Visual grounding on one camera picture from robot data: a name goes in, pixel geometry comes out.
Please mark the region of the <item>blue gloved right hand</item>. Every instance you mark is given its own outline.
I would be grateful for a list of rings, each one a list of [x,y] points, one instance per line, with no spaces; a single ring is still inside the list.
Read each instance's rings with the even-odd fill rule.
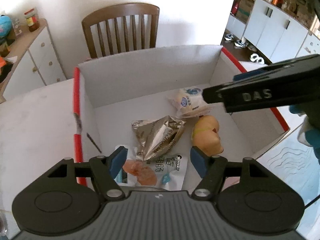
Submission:
[[[313,127],[309,122],[309,117],[298,105],[291,105],[289,111],[298,116],[305,116],[303,124],[298,133],[298,141],[306,146],[312,147],[315,157],[319,162],[319,129]]]

